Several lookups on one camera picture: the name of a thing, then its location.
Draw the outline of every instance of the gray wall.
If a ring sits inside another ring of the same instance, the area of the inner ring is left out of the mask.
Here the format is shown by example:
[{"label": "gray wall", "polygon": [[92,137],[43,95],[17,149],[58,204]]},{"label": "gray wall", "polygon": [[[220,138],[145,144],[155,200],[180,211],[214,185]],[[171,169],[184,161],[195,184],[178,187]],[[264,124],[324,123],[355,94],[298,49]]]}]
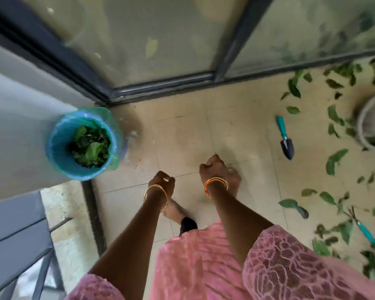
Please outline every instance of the gray wall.
[{"label": "gray wall", "polygon": [[68,181],[44,153],[53,125],[94,102],[0,47],[0,199]]}]

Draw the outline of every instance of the bangle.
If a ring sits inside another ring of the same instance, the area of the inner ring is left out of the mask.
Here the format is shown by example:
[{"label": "bangle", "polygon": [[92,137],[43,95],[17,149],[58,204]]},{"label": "bangle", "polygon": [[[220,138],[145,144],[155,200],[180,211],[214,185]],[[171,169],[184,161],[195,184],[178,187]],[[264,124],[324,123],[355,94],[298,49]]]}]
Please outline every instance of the bangle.
[{"label": "bangle", "polygon": [[214,182],[214,181],[219,181],[219,182],[222,182],[222,184],[225,186],[226,190],[228,190],[229,188],[229,184],[228,184],[228,181],[226,181],[225,179],[221,178],[221,177],[214,177],[214,178],[211,178],[211,179],[208,179],[206,181],[206,183],[204,184],[204,192],[205,194],[211,198],[210,196],[210,193],[208,192],[207,190],[207,186],[211,183],[211,182]]},{"label": "bangle", "polygon": [[167,205],[168,205],[168,195],[167,195],[167,192],[165,191],[165,189],[164,189],[160,184],[153,184],[153,185],[150,185],[150,186],[146,189],[146,191],[144,192],[144,195],[143,195],[143,202],[146,202],[146,195],[147,195],[147,192],[149,191],[149,189],[150,189],[151,187],[154,187],[154,186],[160,188],[160,189],[165,193],[166,203],[165,203],[165,206],[164,206],[164,207],[162,208],[162,210],[160,211],[160,213],[162,213],[163,211],[165,211],[165,208],[166,208]]}]

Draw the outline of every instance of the plastic bag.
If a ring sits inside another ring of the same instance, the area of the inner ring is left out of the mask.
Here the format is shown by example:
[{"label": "plastic bag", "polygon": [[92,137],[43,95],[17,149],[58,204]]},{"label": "plastic bag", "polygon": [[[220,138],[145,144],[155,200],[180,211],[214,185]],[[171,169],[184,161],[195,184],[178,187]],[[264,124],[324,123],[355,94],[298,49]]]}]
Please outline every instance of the plastic bag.
[{"label": "plastic bag", "polygon": [[[100,168],[80,166],[75,162],[74,156],[66,149],[67,144],[74,139],[75,130],[81,125],[104,128],[110,137],[109,157]],[[79,181],[93,179],[105,170],[116,170],[125,154],[126,141],[122,131],[111,112],[104,107],[95,107],[88,110],[80,109],[63,116],[55,124],[46,145],[46,156],[50,162],[64,175]]]}]

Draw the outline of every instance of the pink lace dress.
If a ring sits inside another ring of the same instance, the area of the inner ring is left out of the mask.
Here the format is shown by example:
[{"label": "pink lace dress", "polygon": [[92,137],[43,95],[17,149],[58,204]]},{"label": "pink lace dress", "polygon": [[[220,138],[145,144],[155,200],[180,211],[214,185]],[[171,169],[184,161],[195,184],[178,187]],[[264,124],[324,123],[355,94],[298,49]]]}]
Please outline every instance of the pink lace dress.
[{"label": "pink lace dress", "polygon": [[[66,300],[124,300],[110,282],[87,274]],[[264,230],[243,270],[220,222],[168,241],[158,252],[152,300],[375,300],[375,282],[345,262],[320,258],[280,226]]]}]

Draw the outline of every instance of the garden trowel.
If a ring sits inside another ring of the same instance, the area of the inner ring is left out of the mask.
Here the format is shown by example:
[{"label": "garden trowel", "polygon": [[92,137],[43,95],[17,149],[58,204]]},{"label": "garden trowel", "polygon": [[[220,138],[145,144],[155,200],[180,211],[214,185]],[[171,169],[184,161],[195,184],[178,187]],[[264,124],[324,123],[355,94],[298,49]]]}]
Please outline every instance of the garden trowel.
[{"label": "garden trowel", "polygon": [[289,139],[286,134],[286,128],[285,128],[285,122],[283,117],[276,117],[276,123],[278,124],[279,131],[281,132],[282,135],[282,141],[281,141],[281,146],[282,146],[282,151],[284,152],[284,155],[286,158],[289,160],[293,159],[294,156],[294,147],[293,147],[293,142],[291,139]]}]

